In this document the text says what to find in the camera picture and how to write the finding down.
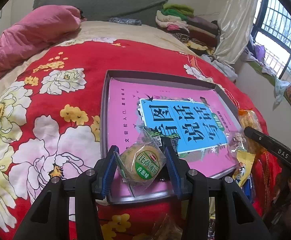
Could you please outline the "round green label cookie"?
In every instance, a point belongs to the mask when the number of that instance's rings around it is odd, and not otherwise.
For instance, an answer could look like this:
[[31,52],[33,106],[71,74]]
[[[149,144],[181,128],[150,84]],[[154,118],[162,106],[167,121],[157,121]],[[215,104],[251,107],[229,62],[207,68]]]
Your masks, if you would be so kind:
[[166,164],[166,157],[146,132],[123,153],[114,153],[123,182],[133,197],[140,196],[156,179]]

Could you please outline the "blue biscuit packet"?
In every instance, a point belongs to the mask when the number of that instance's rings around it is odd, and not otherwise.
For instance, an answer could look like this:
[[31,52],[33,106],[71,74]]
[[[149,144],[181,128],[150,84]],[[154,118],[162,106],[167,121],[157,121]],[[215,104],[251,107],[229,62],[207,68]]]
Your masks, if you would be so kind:
[[241,189],[244,192],[245,196],[248,198],[248,200],[251,203],[253,203],[254,202],[254,185],[253,185],[253,178],[251,175],[248,176],[247,180],[245,181]]

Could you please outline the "yellow wafer bar packet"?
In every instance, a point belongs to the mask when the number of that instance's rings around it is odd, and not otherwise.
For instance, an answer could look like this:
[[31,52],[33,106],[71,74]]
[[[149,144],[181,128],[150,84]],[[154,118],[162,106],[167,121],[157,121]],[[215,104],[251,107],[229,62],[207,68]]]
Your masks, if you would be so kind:
[[237,150],[238,167],[235,169],[232,178],[239,187],[243,187],[248,179],[255,157],[256,155],[254,153]]

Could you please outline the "clear red candy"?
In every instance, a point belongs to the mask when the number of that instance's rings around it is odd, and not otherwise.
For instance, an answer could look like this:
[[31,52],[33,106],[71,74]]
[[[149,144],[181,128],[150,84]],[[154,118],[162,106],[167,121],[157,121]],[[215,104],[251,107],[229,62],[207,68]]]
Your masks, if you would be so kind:
[[226,133],[226,149],[228,159],[237,159],[238,151],[248,150],[248,143],[242,132],[229,132]]

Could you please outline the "green label pastry packet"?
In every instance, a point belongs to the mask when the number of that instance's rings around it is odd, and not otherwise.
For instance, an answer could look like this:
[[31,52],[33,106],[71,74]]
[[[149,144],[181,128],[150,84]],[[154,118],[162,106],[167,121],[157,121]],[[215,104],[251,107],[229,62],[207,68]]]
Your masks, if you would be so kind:
[[166,214],[162,220],[158,220],[153,227],[152,234],[145,239],[180,240],[183,230],[175,221]]

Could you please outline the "black green snack packet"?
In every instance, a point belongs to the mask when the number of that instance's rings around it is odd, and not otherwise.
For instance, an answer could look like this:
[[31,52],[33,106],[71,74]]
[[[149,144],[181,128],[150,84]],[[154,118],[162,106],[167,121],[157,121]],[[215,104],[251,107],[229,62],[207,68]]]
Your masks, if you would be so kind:
[[166,147],[171,146],[177,153],[178,141],[181,139],[178,134],[164,135],[157,128],[152,129],[146,126],[143,126],[142,129],[154,140],[162,152],[164,152]]

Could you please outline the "red floral blanket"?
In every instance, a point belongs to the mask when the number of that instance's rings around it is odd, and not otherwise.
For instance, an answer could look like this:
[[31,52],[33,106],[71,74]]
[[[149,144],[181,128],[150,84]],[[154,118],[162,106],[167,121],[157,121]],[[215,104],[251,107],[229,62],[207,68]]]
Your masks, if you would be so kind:
[[180,49],[109,38],[54,46],[0,93],[0,238],[12,239],[50,178],[68,179],[100,158],[101,96],[108,70],[208,79],[240,112],[256,107],[219,70]]

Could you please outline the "clothes on window sill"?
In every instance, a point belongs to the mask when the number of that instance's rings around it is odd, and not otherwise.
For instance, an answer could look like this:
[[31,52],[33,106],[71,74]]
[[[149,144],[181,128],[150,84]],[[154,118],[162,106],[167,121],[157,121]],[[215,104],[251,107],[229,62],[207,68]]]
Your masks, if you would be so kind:
[[283,99],[286,99],[291,106],[291,59],[285,65],[263,45],[254,43],[250,39],[241,54],[241,60],[248,62],[256,72],[274,86],[274,108]]

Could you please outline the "window with bars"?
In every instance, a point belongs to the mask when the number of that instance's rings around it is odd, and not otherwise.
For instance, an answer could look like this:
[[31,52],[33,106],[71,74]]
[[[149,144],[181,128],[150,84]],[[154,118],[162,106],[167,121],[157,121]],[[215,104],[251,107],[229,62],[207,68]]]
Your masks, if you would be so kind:
[[265,47],[265,63],[281,80],[291,82],[291,15],[279,0],[258,0],[252,37]]

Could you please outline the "stack of folded clothes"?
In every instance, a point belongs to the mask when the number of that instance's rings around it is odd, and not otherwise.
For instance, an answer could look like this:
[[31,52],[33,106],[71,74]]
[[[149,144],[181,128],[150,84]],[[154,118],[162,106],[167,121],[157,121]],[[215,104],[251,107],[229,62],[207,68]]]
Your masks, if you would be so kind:
[[165,3],[156,12],[155,22],[159,29],[174,36],[196,55],[213,55],[220,42],[218,21],[195,16],[188,5]]

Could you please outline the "cream satin curtain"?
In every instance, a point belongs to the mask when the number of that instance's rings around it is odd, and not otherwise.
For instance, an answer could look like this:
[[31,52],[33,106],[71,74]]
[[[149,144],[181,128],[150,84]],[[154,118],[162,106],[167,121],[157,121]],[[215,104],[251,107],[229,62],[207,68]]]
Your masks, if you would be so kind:
[[247,46],[258,0],[225,0],[218,18],[220,43],[215,56],[234,64]]

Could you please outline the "pink quilt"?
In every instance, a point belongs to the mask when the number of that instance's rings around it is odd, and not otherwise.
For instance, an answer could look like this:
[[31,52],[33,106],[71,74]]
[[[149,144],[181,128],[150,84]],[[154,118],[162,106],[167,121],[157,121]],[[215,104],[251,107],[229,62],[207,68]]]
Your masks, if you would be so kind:
[[80,28],[81,11],[70,5],[34,9],[0,36],[0,79],[16,66]]

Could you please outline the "beige bed sheet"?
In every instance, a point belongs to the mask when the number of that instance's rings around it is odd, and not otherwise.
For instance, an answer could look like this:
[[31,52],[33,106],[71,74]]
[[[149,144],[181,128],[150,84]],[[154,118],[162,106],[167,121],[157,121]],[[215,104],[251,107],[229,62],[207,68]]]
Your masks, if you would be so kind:
[[96,38],[101,42],[110,42],[110,40],[114,38],[117,40],[131,40],[151,44],[164,49],[182,51],[183,53],[193,53],[172,35],[148,25],[134,26],[103,21],[86,21],[81,23],[80,28],[76,31],[67,34],[58,42],[43,49],[22,64],[7,72],[0,79],[0,94],[16,80],[17,76],[21,74],[30,63],[41,58],[50,47],[58,46],[62,42],[70,42],[71,40],[82,41],[92,40],[93,38]]

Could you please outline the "dark patterned pillow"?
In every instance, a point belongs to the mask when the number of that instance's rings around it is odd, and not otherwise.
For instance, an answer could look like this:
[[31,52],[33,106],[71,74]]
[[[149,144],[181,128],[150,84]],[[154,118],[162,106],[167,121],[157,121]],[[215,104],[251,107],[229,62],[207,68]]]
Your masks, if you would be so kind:
[[142,21],[141,20],[131,19],[131,18],[113,17],[113,18],[109,19],[109,22],[117,23],[117,24],[135,25],[135,26],[142,25]]

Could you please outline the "grey headboard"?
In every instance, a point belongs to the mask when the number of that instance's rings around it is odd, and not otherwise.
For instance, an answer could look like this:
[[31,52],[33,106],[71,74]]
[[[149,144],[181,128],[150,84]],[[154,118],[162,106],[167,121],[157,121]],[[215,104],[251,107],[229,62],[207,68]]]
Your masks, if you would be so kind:
[[71,5],[81,9],[88,21],[108,21],[113,17],[140,20],[156,27],[155,16],[168,0],[34,0],[33,9],[44,5]]

